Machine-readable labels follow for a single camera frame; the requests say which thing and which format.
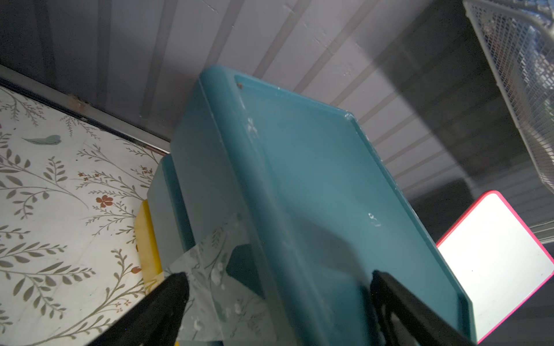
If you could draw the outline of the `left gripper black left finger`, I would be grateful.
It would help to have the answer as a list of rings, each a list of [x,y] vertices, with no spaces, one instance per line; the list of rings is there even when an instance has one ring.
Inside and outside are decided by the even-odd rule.
[[[89,344],[174,345],[189,297],[187,275],[172,274]]]

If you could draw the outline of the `teal yellow drawer cabinet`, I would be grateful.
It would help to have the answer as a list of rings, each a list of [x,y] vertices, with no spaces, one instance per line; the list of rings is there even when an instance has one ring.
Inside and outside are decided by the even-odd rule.
[[[277,334],[264,345],[384,345],[376,270],[477,340],[471,300],[350,112],[207,68],[147,205],[164,276],[243,217]]]

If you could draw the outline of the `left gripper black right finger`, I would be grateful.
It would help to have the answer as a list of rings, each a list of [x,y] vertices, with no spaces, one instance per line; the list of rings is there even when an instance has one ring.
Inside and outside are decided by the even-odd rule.
[[[400,345],[393,318],[420,345],[474,345],[387,272],[374,271],[371,297],[386,345]]]

